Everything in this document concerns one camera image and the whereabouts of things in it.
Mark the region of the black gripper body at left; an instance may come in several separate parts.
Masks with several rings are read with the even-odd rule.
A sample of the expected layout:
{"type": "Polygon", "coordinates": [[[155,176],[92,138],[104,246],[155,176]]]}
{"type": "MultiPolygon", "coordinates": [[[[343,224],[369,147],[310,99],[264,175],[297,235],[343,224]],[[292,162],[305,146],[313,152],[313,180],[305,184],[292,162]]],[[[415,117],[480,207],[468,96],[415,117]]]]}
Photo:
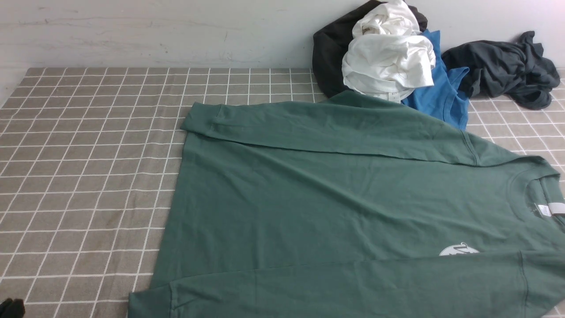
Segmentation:
{"type": "Polygon", "coordinates": [[[25,314],[22,299],[7,298],[0,304],[0,318],[23,318],[25,314]]]}

